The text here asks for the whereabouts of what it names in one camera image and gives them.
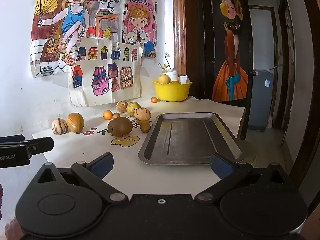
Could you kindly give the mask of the person's left hand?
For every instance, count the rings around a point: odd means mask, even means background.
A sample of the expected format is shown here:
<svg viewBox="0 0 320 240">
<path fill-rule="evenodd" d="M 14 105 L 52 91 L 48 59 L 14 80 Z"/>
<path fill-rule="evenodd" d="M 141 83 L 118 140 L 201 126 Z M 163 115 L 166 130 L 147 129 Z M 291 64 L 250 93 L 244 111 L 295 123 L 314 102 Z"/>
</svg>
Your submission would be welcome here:
<svg viewBox="0 0 320 240">
<path fill-rule="evenodd" d="M 7 240 L 20 240 L 24 237 L 24 232 L 16 217 L 5 226 L 4 231 Z"/>
</svg>

